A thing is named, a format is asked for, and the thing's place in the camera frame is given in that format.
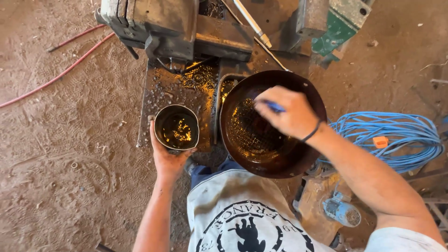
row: man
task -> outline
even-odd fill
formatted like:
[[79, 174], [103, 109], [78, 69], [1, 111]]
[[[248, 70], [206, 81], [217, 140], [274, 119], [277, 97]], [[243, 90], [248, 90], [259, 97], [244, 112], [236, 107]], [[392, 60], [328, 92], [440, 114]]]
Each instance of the man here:
[[[286, 112], [274, 113], [261, 100], [276, 102]], [[376, 230], [366, 251], [447, 251], [418, 193], [387, 164], [320, 123], [304, 94], [276, 86], [255, 99], [255, 109], [280, 132], [306, 139], [327, 157], [375, 212]], [[153, 122], [150, 130], [157, 180], [134, 252], [169, 251], [172, 191], [193, 152], [168, 154], [155, 137]], [[187, 198], [189, 252], [332, 251], [307, 235], [272, 181], [229, 160], [218, 170], [212, 175], [204, 166], [192, 170]]]

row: dusty floor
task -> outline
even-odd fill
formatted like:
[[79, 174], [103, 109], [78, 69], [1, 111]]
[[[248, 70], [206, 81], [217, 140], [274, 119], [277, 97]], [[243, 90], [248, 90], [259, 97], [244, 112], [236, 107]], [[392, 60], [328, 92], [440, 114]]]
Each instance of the dusty floor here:
[[[0, 0], [1, 103], [53, 78], [109, 34], [101, 28], [45, 52], [95, 26], [99, 3]], [[440, 122], [448, 113], [448, 85], [429, 80], [448, 74], [437, 66], [420, 69], [446, 61], [447, 8], [443, 0], [377, 0], [343, 60], [311, 76], [330, 118], [375, 110]], [[374, 39], [379, 45], [367, 47]], [[151, 150], [135, 147], [146, 66], [138, 53], [135, 61], [113, 37], [60, 81], [0, 111], [1, 251], [93, 251], [100, 241], [131, 250], [155, 180]], [[440, 179], [414, 186], [432, 189], [443, 185]], [[189, 240], [189, 183], [184, 176], [175, 193], [174, 251], [186, 251]], [[290, 200], [300, 180], [277, 183]], [[355, 247], [366, 242], [351, 240]]]

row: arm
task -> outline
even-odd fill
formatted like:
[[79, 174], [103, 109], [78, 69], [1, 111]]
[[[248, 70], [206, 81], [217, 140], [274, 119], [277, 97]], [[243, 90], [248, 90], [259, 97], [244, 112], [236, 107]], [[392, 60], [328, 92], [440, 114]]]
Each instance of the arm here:
[[151, 121], [150, 133], [157, 179], [138, 229], [133, 252], [169, 251], [174, 185], [182, 174], [185, 161], [195, 151], [188, 150], [178, 156], [169, 154], [155, 137], [154, 121]]
[[[275, 114], [260, 99], [283, 106]], [[274, 127], [298, 139], [306, 137], [318, 121], [304, 94], [276, 86], [255, 99], [255, 109]], [[420, 195], [392, 168], [321, 123], [306, 142], [338, 170], [352, 191], [377, 215], [377, 229], [400, 227], [427, 235], [444, 245], [437, 226]]]

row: black bracelet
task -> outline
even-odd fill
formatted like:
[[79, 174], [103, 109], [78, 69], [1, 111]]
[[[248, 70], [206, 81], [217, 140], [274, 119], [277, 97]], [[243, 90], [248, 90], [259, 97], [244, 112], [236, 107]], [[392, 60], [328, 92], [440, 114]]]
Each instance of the black bracelet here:
[[314, 130], [313, 130], [309, 135], [307, 135], [306, 137], [304, 137], [304, 138], [302, 139], [302, 142], [306, 142], [308, 139], [310, 139], [310, 138], [317, 132], [317, 130], [319, 129], [319, 125], [320, 125], [321, 122], [323, 122], [323, 121], [322, 121], [322, 119], [319, 118], [319, 121], [317, 121], [317, 124], [316, 124], [316, 127], [314, 128]]

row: coiled blue cable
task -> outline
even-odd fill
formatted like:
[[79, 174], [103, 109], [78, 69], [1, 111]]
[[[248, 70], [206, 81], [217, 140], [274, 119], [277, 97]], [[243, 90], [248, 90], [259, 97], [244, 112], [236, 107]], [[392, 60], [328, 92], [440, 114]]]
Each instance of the coiled blue cable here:
[[[343, 115], [329, 126], [398, 173], [422, 167], [445, 151], [434, 123], [419, 115], [354, 112]], [[386, 148], [375, 147], [372, 138], [377, 136], [389, 139]]]

